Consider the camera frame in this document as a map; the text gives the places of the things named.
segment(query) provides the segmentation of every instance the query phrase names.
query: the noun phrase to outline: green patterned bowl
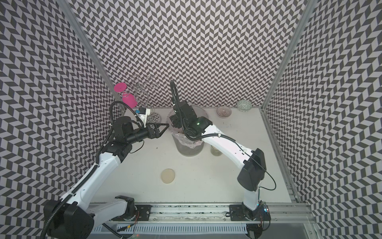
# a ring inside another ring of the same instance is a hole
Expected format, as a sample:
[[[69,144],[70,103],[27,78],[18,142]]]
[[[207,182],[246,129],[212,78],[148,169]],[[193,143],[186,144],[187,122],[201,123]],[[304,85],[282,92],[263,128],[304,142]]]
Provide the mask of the green patterned bowl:
[[[239,102],[237,102],[236,106],[239,109],[239,111],[242,111],[242,112],[247,112],[252,108],[251,102],[246,101],[245,99],[242,99]]]

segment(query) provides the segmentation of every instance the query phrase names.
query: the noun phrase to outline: white tabletop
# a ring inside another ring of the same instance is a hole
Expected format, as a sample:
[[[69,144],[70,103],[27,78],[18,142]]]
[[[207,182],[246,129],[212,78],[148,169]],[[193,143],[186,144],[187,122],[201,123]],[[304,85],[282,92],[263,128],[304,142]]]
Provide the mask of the white tabletop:
[[[253,108],[249,112],[240,112],[234,108],[230,117],[221,119],[216,109],[205,110],[224,134],[245,147],[259,148],[264,152],[267,171],[275,179],[277,188],[274,191],[262,189],[261,200],[290,203],[260,111]],[[169,111],[155,110],[163,123]],[[133,151],[140,146],[141,143],[135,143]],[[175,172],[175,179],[170,184],[160,179],[161,172],[167,168]],[[194,157],[181,155],[171,133],[166,131],[161,138],[146,139],[141,150],[129,154],[102,184],[92,202],[108,202],[118,195],[133,197],[136,202],[242,202],[243,187],[236,179],[239,172],[240,169],[225,155],[213,156],[210,145],[206,143],[200,154]],[[274,187],[267,174],[262,186]]]

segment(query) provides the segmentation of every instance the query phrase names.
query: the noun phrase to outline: chevron pattern wall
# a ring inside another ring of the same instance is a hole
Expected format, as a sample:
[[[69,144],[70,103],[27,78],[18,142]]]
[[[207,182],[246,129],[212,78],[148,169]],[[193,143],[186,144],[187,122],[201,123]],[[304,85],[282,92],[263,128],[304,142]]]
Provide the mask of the chevron pattern wall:
[[[93,164],[112,97],[53,0],[0,2],[0,79],[0,238],[31,238]]]
[[[266,109],[325,238],[382,238],[381,9],[320,1]]]
[[[111,79],[153,75],[150,105],[172,106],[169,80],[201,106],[260,106],[306,0],[69,0]]]

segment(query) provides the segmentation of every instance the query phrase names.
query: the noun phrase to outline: black bracket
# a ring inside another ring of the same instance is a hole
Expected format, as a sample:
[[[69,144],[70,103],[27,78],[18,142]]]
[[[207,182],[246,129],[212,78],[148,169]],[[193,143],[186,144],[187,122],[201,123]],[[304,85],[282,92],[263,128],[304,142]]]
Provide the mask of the black bracket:
[[[270,214],[264,209],[263,204],[260,204],[254,211],[249,210],[244,204],[232,204],[230,212],[226,213],[226,216],[229,215],[231,221],[270,221]]]
[[[115,198],[123,199],[127,202],[126,212],[121,216],[117,216],[112,221],[148,221],[150,218],[151,205],[135,205],[134,198],[126,196],[117,196]]]
[[[261,224],[247,224],[247,234],[246,236],[250,239],[257,239],[262,235],[262,225]]]

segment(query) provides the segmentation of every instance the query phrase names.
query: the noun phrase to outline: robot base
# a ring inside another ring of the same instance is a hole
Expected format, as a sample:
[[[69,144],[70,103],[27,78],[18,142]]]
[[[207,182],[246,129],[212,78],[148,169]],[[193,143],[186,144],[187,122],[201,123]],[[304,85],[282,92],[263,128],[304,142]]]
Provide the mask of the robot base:
[[[241,205],[230,205],[231,221],[270,221],[270,214],[265,206],[260,203],[259,206],[251,211],[243,203]]]

